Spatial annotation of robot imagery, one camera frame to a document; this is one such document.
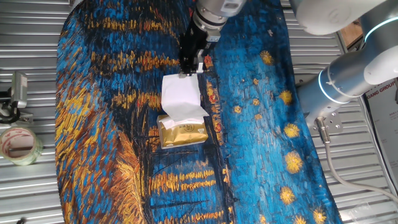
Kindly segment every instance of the tissue box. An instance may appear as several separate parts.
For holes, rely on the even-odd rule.
[[[167,117],[168,115],[160,115],[157,117],[160,146],[162,149],[188,146],[192,144],[203,143],[207,140],[208,135],[204,123],[181,124],[166,129],[161,120]]]

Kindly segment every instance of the white cable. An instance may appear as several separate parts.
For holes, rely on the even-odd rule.
[[[396,203],[398,203],[398,198],[397,197],[395,197],[391,193],[386,192],[385,190],[382,190],[382,189],[380,189],[378,187],[373,187],[373,186],[364,185],[364,184],[353,184],[351,182],[343,180],[337,174],[335,168],[333,167],[333,163],[331,162],[331,154],[330,154],[330,145],[329,145],[329,143],[325,143],[325,150],[326,150],[326,159],[328,160],[329,169],[330,169],[331,173],[333,174],[333,176],[335,177],[335,179],[338,180],[340,183],[342,183],[342,184],[344,184],[345,186],[348,186],[348,187],[356,187],[356,188],[359,188],[359,189],[372,190],[372,191],[375,191],[375,192],[379,192],[379,193],[384,194],[385,196],[393,199],[393,201],[395,201]]]

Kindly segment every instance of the blue fabric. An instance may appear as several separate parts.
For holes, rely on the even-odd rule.
[[[294,86],[278,0],[230,18],[199,77],[209,139],[162,150],[163,75],[194,2],[83,1],[61,33],[56,158],[67,223],[341,223]]]

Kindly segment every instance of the tape roll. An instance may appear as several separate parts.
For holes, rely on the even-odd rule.
[[[15,165],[32,164],[42,152],[42,141],[29,128],[13,127],[0,135],[0,154]]]

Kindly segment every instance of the metal slatted surface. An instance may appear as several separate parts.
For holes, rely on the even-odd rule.
[[[282,0],[282,5],[289,6]],[[0,0],[0,89],[9,88],[14,70],[29,76],[28,105],[33,113],[30,127],[44,142],[44,152],[35,164],[18,167],[0,157],[0,224],[27,217],[29,224],[63,223],[57,190],[54,158],[55,77],[58,36],[70,8],[67,0]],[[341,53],[335,35],[315,37],[305,33],[292,11],[286,10],[296,82],[318,75]],[[335,167],[347,180],[388,189],[383,166],[374,147],[359,102],[340,109],[344,133],[332,136]],[[0,126],[3,132],[7,126]],[[314,143],[330,190],[345,223],[348,212],[365,200],[377,213],[373,222],[398,217],[397,207],[377,193],[339,184],[328,171],[325,149],[318,136]]]

